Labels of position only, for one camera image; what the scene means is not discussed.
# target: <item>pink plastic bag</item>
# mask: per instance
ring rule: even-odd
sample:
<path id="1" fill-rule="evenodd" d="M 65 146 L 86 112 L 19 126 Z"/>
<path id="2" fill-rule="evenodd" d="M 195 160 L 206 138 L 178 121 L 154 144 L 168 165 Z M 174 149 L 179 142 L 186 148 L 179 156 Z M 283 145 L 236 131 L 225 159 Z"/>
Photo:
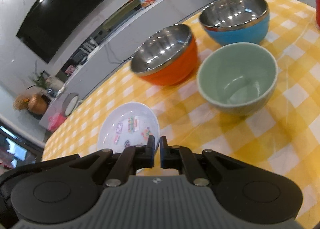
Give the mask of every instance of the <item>pink plastic bag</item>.
<path id="1" fill-rule="evenodd" d="M 59 128 L 60 125 L 63 124 L 63 122 L 67 118 L 64 117 L 62 114 L 55 113 L 53 116 L 49 117 L 49 127 L 48 130 L 51 132 L 54 132 L 56 129 Z"/>

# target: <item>ribbed gray panel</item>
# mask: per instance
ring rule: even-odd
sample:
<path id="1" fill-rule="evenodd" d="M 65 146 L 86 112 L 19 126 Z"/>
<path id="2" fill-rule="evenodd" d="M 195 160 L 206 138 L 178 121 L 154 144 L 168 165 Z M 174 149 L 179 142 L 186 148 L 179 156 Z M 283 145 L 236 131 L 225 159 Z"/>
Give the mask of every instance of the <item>ribbed gray panel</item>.
<path id="1" fill-rule="evenodd" d="M 130 176 L 120 187 L 107 188 L 83 216 L 59 225 L 20 221 L 14 229 L 302 229 L 290 219 L 257 225 L 223 209 L 211 189 L 190 184 L 184 175 Z"/>

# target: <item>blue bowl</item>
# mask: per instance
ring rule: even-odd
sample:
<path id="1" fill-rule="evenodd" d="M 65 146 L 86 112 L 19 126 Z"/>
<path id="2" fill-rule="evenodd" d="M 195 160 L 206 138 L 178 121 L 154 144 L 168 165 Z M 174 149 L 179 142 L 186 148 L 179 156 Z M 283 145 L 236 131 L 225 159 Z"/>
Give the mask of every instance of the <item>blue bowl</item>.
<path id="1" fill-rule="evenodd" d="M 259 44 L 267 35 L 270 21 L 265 0 L 218 0 L 199 16 L 205 31 L 217 43 Z"/>

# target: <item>orange bowl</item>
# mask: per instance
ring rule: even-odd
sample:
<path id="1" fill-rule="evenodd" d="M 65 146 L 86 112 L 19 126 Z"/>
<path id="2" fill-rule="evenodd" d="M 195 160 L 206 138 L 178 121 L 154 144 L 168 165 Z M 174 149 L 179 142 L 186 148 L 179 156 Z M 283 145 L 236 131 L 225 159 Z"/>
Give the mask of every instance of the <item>orange bowl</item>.
<path id="1" fill-rule="evenodd" d="M 197 46 L 190 27 L 184 24 L 162 29 L 136 51 L 131 70 L 155 85 L 185 81 L 197 66 Z"/>

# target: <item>brown pumpkin-shaped pot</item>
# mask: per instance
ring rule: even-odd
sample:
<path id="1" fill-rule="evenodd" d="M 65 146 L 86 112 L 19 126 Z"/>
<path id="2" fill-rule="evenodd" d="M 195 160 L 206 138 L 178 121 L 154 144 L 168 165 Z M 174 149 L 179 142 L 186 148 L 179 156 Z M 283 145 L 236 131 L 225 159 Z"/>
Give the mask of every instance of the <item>brown pumpkin-shaped pot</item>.
<path id="1" fill-rule="evenodd" d="M 28 109 L 30 112 L 36 114 L 36 115 L 42 115 L 47 110 L 47 103 L 44 101 L 44 99 L 39 94 L 34 94 L 28 103 Z"/>

